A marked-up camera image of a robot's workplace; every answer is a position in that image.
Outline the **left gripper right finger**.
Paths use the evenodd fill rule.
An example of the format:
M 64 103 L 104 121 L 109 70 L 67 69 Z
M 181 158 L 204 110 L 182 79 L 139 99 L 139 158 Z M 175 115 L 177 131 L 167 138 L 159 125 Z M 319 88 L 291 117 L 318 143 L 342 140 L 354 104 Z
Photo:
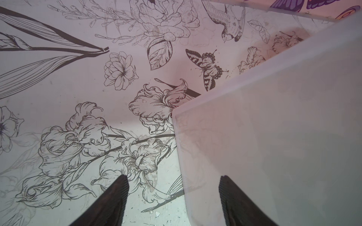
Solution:
M 221 176 L 219 194 L 227 226 L 277 226 L 228 176 Z

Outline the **clear acrylic menu holder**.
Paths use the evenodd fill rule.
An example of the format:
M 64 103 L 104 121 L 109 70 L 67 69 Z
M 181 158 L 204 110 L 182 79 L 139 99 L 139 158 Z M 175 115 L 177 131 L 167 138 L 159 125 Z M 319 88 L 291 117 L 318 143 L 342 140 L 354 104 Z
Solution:
M 279 226 L 362 223 L 362 14 L 173 111 L 193 226 L 225 226 L 230 178 Z

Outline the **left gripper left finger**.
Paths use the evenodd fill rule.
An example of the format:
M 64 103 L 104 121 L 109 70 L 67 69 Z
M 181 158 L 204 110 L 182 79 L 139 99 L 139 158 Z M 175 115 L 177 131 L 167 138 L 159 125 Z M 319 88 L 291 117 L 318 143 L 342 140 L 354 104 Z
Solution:
M 127 176 L 119 176 L 112 185 L 71 226 L 120 226 L 129 193 Z

